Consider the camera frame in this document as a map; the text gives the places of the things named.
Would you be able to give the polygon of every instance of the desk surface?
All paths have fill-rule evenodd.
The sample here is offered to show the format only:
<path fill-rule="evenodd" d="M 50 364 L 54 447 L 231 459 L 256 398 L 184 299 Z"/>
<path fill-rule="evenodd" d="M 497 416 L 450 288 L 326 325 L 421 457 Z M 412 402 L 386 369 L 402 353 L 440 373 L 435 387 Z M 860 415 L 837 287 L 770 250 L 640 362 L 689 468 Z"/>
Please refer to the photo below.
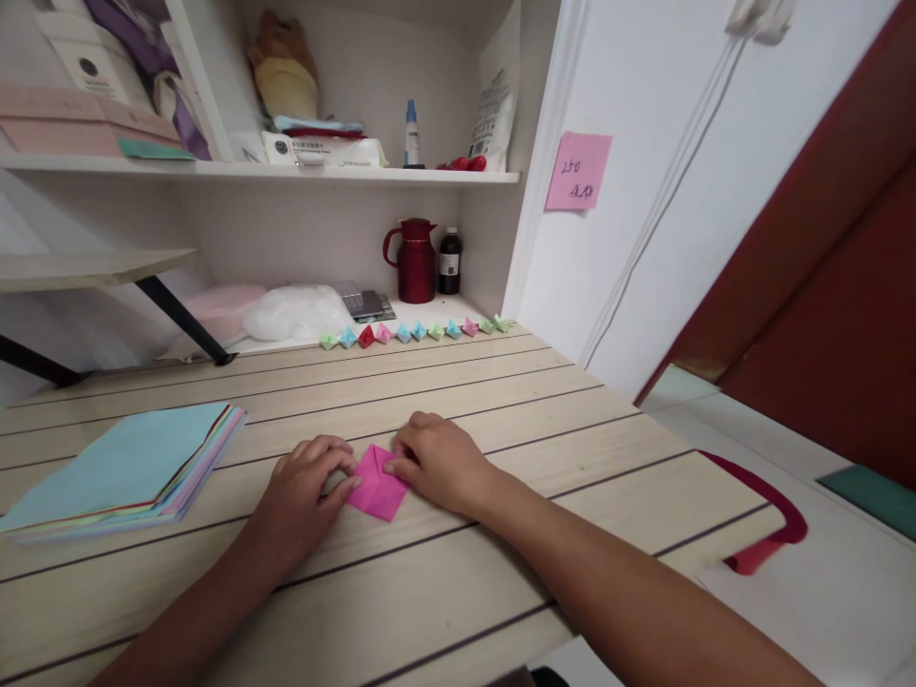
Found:
<path fill-rule="evenodd" d="M 116 253 L 0 255 L 0 293 L 60 291 L 134 283 L 189 260 L 197 248 Z"/>
<path fill-rule="evenodd" d="M 227 400 L 249 413 L 185 519 L 83 541 L 0 541 L 0 684 L 85 684 L 224 551 L 302 438 L 362 456 L 411 411 L 691 573 L 779 529 L 779 512 L 545 343 L 507 334 L 309 347 L 98 374 L 0 411 L 0 512 L 117 417 Z M 479 526 L 409 493 L 392 524 L 344 508 L 234 640 L 208 684 L 483 684 L 572 636 L 550 595 Z"/>

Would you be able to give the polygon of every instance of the brown glass bottle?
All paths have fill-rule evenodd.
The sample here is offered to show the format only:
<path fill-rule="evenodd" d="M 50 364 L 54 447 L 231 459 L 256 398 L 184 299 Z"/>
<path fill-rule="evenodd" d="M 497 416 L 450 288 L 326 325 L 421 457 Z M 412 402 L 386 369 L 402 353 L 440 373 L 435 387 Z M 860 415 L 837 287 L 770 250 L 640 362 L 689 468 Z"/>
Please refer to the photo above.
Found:
<path fill-rule="evenodd" d="M 439 244 L 439 293 L 450 296 L 461 287 L 461 239 L 458 229 L 449 227 Z"/>

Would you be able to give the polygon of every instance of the folding table leg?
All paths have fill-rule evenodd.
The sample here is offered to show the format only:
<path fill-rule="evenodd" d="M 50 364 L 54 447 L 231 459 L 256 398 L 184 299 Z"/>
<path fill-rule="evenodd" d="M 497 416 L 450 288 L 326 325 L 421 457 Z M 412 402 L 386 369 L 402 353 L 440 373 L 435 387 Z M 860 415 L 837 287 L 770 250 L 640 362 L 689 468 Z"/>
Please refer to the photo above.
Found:
<path fill-rule="evenodd" d="M 45 358 L 40 353 L 35 353 L 30 348 L 11 341 L 3 335 L 0 335 L 0 361 L 24 369 L 60 388 L 73 386 L 89 376 L 88 372 L 73 372 L 68 367 L 55 363 L 50 358 Z"/>
<path fill-rule="evenodd" d="M 225 349 L 217 343 L 217 340 L 210 336 L 210 332 L 194 319 L 194 315 L 188 312 L 187 308 L 172 295 L 172 292 L 165 287 L 165 284 L 158 277 L 147 277 L 138 281 L 136 285 L 166 315 L 172 318 L 175 324 L 194 339 L 197 345 L 203 348 L 204 353 L 213 358 L 217 365 L 230 364 L 233 361 L 237 354 L 226 353 Z"/>

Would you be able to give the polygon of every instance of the red thermos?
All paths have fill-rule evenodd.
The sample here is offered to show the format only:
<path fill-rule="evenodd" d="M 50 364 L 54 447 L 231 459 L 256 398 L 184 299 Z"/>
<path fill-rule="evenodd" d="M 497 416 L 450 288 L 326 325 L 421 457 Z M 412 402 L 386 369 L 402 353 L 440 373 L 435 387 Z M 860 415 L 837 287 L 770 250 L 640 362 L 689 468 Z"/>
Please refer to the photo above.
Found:
<path fill-rule="evenodd" d="M 382 255 L 398 270 L 398 298 L 403 302 L 424 303 L 436 297 L 436 249 L 432 247 L 429 233 L 436 228 L 428 219 L 402 219 L 401 226 L 385 235 Z M 388 258 L 391 237 L 403 238 L 398 248 L 398 261 Z"/>

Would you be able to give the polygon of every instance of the white floor tile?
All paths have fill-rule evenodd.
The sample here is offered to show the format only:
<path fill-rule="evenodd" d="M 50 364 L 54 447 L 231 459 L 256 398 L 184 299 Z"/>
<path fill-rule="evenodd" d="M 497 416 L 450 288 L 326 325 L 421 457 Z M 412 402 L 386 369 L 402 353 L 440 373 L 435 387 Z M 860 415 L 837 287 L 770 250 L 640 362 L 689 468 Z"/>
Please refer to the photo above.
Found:
<path fill-rule="evenodd" d="M 580 636 L 528 664 L 532 670 L 541 666 L 553 668 L 570 687 L 623 687 Z"/>
<path fill-rule="evenodd" d="M 653 412 L 713 394 L 718 394 L 718 386 L 704 382 L 679 367 L 668 365 L 640 408 L 645 412 Z"/>
<path fill-rule="evenodd" d="M 687 409 L 796 477 L 816 480 L 852 465 L 842 456 L 725 394 L 692 401 Z"/>
<path fill-rule="evenodd" d="M 916 552 L 687 407 L 651 414 L 782 491 L 810 528 L 753 576 L 723 565 L 702 572 L 701 583 L 830 687 L 884 684 L 916 646 Z"/>

